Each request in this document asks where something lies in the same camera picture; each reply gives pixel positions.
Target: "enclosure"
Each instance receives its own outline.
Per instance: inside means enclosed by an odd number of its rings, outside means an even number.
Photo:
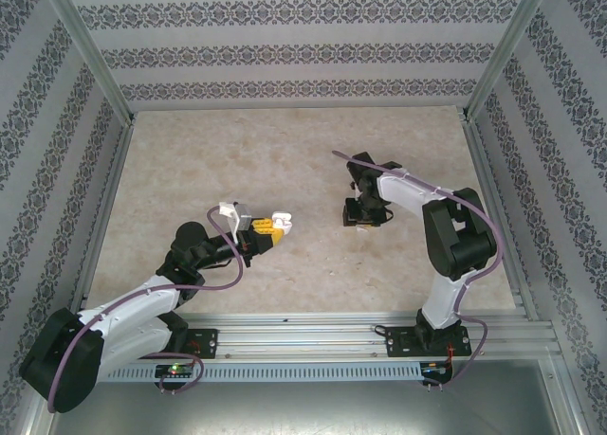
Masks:
[[[607,0],[0,4],[0,433],[607,431]],[[374,332],[430,294],[423,224],[344,227],[333,150],[471,187],[503,233],[444,392]],[[18,372],[47,318],[139,286],[223,201],[293,228],[178,309],[218,332],[202,384],[159,395],[170,361],[139,360],[48,413]]]

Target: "metal frame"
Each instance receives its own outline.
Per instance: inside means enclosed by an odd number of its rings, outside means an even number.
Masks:
[[[78,12],[72,0],[49,0],[53,8],[61,18],[72,41],[83,55],[84,61],[88,64],[95,80],[99,83],[103,94],[107,97],[112,108],[120,118],[120,125],[128,125],[133,117],[133,112],[129,108],[126,99],[112,73],[110,72],[105,59],[95,45],[93,37],[86,28],[83,18]]]
[[[477,357],[480,361],[503,361],[513,359],[537,360],[543,372],[543,381],[550,404],[562,434],[588,433],[583,413],[579,408],[577,395],[573,390],[571,378],[564,364],[561,346],[551,321],[540,321],[535,306],[526,286],[518,256],[506,227],[506,217],[502,204],[496,197],[493,179],[490,177],[487,159],[481,152],[478,134],[474,124],[463,119],[462,126],[466,135],[472,161],[479,177],[485,196],[487,210],[491,217],[502,225],[506,236],[505,268],[512,284],[515,302],[513,310],[473,311],[473,315],[483,319],[488,327],[487,343]],[[91,257],[87,260],[86,273],[81,284],[86,289],[92,281],[97,258],[101,250],[102,236],[109,220],[112,201],[118,189],[120,173],[126,158],[132,127],[123,139],[123,148],[113,169],[111,183],[106,195],[101,222],[97,231],[96,246],[92,247]],[[384,339],[375,334],[373,328],[378,325],[399,326],[414,325],[415,313],[315,313],[315,314],[280,314],[280,315],[198,315],[181,314],[193,328],[214,328],[219,330],[217,356],[205,363],[216,371],[215,381],[222,381],[221,376],[229,377],[226,370],[236,368],[239,371],[254,371],[264,367],[274,369],[289,368],[294,376],[310,365],[328,365],[333,369],[348,368],[348,364],[357,368],[376,370],[390,367],[412,367],[419,362],[441,360],[445,357],[407,359],[390,358],[386,353]],[[472,348],[478,345],[482,330],[470,324],[469,338]],[[463,361],[466,358],[455,358]],[[139,367],[155,364],[167,364],[169,360],[142,360]],[[377,379],[389,379],[378,374]],[[148,377],[140,379],[122,378],[110,381],[121,383],[149,381]],[[28,411],[24,421],[27,434],[48,434],[52,425],[52,415],[46,412],[46,401],[35,393],[28,400]]]
[[[477,360],[537,360],[560,432],[584,434],[588,433],[588,426],[562,358],[561,347],[552,322],[539,320],[516,248],[507,228],[501,201],[496,195],[495,182],[491,176],[487,157],[482,151],[478,131],[473,121],[468,120],[474,118],[482,107],[540,1],[521,1],[502,41],[498,44],[486,71],[478,82],[468,107],[466,110],[459,109],[462,128],[487,211],[501,225],[506,238],[504,265],[515,301],[513,310],[475,311],[469,315],[482,318],[489,327],[486,346]],[[104,94],[120,113],[123,123],[129,124],[129,119],[133,118],[133,115],[71,0],[51,0],[51,3],[60,14],[86,62],[91,66]],[[74,298],[73,310],[78,310],[93,280],[101,253],[102,239],[133,133],[133,124],[129,125],[120,144],[117,163],[112,169],[111,182],[101,208],[101,220],[94,231],[94,243],[86,259],[83,278]],[[205,361],[217,371],[234,365],[238,365],[239,370],[272,364],[288,365],[291,369],[297,370],[298,366],[305,364],[345,365],[344,367],[347,367],[347,364],[360,364],[361,367],[385,367],[386,364],[418,364],[420,361],[429,360],[429,358],[414,357],[389,358],[383,338],[373,331],[377,324],[414,325],[414,313],[282,314],[280,316],[182,314],[182,316],[193,328],[213,327],[219,330],[217,357],[213,361]],[[476,325],[470,325],[468,328],[470,343],[475,348],[482,331]],[[138,364],[154,365],[168,362],[144,360],[139,361]],[[37,393],[29,391],[24,397],[24,405],[26,411],[17,424],[18,432],[21,429],[20,433],[48,434],[53,417],[46,412],[46,401]]]
[[[481,75],[480,80],[476,83],[474,91],[470,96],[470,100],[466,106],[468,118],[475,118],[483,107],[483,103],[485,103],[485,100],[491,92],[493,84],[495,84],[508,59],[510,59],[514,47],[519,43],[519,40],[521,40],[525,28],[541,1],[542,0],[521,0],[519,7],[514,11],[514,15],[512,16],[510,23],[508,23],[502,40],[495,48],[495,51],[489,59],[487,68]]]

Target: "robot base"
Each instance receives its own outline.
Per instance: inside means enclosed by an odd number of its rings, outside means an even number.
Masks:
[[[468,330],[457,321],[446,329],[434,329],[417,312],[415,326],[376,326],[376,333],[386,339],[389,357],[470,356]]]

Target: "yellow object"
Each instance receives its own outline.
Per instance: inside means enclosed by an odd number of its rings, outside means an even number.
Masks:
[[[283,239],[285,232],[280,228],[274,228],[273,226],[274,223],[272,222],[272,219],[253,220],[253,230],[258,234],[271,234],[272,245],[276,245]]]
[[[253,220],[253,228],[257,229],[257,228],[272,228],[274,226],[274,223],[272,222],[272,219],[258,219],[258,220]]]

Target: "metal corner post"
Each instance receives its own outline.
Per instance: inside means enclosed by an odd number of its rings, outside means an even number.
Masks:
[[[500,73],[502,73],[502,69],[514,51],[516,44],[521,40],[524,30],[541,1],[521,0],[519,3],[519,7],[515,10],[514,16],[502,36],[502,40],[500,40],[500,43],[495,48],[491,59],[489,59],[487,68],[476,83],[476,87],[470,96],[470,100],[466,106],[467,118],[476,118],[478,115],[489,92],[491,92],[493,85],[500,76]]]
[[[137,114],[129,121],[127,125],[124,125],[124,131],[120,137],[119,150],[116,156],[116,160],[112,168],[110,169],[109,181],[103,196],[103,201],[100,208],[100,218],[93,230],[93,237],[91,239],[92,245],[86,256],[83,265],[83,273],[78,287],[74,293],[72,300],[72,306],[70,310],[78,312],[82,309],[83,297],[90,290],[93,278],[95,277],[95,269],[97,268],[97,261],[101,254],[101,246],[103,244],[103,238],[105,236],[105,230],[110,221],[110,213],[112,212],[112,206],[114,206],[114,199],[116,198],[116,192],[118,191],[118,185],[120,182],[120,176],[122,174],[122,168],[126,160],[126,155],[129,150],[129,144],[131,143],[131,136],[135,128],[135,122],[137,120]]]
[[[487,156],[483,152],[483,146],[480,143],[480,137],[478,135],[478,131],[476,130],[476,124],[474,124],[473,121],[467,120],[464,117],[463,111],[460,110],[459,113],[462,128],[464,129],[464,135],[466,136],[466,141],[468,142],[470,156],[472,157],[472,164],[474,165],[479,184],[481,185],[481,190],[483,191],[488,213],[493,219],[497,220],[506,240],[504,268],[506,269],[508,280],[511,282],[516,282],[529,319],[539,320],[540,318],[538,317],[535,309],[531,291],[529,290],[524,277],[523,267],[521,266],[516,253],[516,247],[514,245],[512,235],[507,227],[508,223],[506,214],[504,213],[504,208],[502,207],[501,201],[496,196],[497,186],[495,185],[495,181],[491,175],[491,169],[487,161]]]
[[[128,106],[126,99],[120,91],[120,87],[114,80],[105,59],[97,48],[93,37],[86,28],[83,18],[72,0],[49,0],[52,7],[59,15],[72,41],[81,52],[84,61],[91,69],[95,80],[99,83],[103,94],[107,97],[112,108],[119,115],[120,124],[128,124],[133,117],[133,112]]]

